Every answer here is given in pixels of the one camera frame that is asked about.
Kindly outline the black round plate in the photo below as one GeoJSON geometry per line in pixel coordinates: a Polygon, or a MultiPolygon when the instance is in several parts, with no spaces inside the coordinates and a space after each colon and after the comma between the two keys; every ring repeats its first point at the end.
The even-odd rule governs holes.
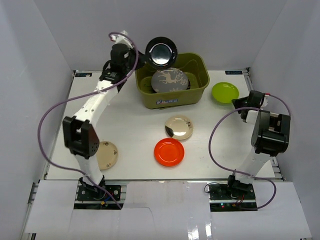
{"type": "Polygon", "coordinates": [[[153,38],[145,48],[146,63],[156,70],[172,67],[177,56],[178,50],[176,44],[164,36],[153,38]]]}

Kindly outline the lime green plate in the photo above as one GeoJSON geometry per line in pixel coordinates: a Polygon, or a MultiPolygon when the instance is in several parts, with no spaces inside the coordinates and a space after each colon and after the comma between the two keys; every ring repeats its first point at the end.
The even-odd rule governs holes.
{"type": "Polygon", "coordinates": [[[240,93],[238,88],[229,82],[218,82],[211,90],[212,97],[219,103],[230,104],[232,100],[238,99],[240,93]]]}

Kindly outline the grey reindeer plate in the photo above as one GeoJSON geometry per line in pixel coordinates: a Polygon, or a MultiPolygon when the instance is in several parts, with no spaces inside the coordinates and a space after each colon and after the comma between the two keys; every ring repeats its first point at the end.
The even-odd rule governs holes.
{"type": "Polygon", "coordinates": [[[189,87],[189,79],[178,68],[157,70],[151,78],[151,87],[156,93],[184,91],[189,87]]]}

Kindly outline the orange plate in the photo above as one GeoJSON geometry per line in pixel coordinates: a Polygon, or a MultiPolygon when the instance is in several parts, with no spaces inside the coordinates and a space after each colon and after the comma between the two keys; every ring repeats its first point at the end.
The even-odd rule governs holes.
{"type": "Polygon", "coordinates": [[[155,160],[164,167],[175,167],[185,157],[184,146],[174,138],[163,138],[154,147],[155,160]]]}

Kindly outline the cream plate with small motifs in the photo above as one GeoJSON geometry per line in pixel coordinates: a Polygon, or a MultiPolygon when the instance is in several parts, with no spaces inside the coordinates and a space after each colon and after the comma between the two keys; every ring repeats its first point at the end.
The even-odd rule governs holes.
{"type": "Polygon", "coordinates": [[[114,166],[118,160],[118,149],[110,141],[101,141],[96,153],[98,167],[100,170],[107,170],[114,166]]]}

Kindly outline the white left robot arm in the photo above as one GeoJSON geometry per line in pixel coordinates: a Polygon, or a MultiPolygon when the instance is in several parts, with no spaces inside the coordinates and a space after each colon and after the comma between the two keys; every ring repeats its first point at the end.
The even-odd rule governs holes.
{"type": "Polygon", "coordinates": [[[126,83],[129,72],[142,68],[144,64],[143,54],[130,43],[114,44],[95,93],[72,117],[66,116],[62,121],[64,145],[75,156],[82,173],[79,181],[96,200],[105,196],[106,187],[95,156],[100,145],[95,127],[109,102],[126,83]]]}

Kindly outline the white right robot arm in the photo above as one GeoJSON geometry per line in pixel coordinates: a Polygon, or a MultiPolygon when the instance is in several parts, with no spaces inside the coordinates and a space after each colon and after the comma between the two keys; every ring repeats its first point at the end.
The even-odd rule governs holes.
{"type": "Polygon", "coordinates": [[[253,177],[272,157],[284,153],[290,140],[290,114],[272,113],[263,108],[268,104],[268,94],[251,90],[247,97],[233,99],[244,123],[254,125],[247,158],[235,173],[228,177],[226,195],[236,200],[251,190],[253,177]]]}

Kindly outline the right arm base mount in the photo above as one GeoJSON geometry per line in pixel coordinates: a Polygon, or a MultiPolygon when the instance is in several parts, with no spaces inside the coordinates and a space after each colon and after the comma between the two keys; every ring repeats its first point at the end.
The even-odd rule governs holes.
{"type": "Polygon", "coordinates": [[[257,211],[256,195],[251,183],[241,183],[234,175],[227,182],[209,182],[204,188],[212,213],[257,211]]]}

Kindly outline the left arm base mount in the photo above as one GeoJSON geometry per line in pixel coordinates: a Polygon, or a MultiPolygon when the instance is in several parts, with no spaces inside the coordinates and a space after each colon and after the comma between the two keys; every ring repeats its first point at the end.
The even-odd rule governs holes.
{"type": "MultiPolygon", "coordinates": [[[[124,197],[122,197],[123,186],[103,183],[102,187],[112,195],[122,208],[124,205],[124,197]]],[[[119,206],[107,193],[100,189],[92,191],[88,187],[84,187],[80,182],[78,183],[73,208],[75,210],[120,210],[119,206]]]]}

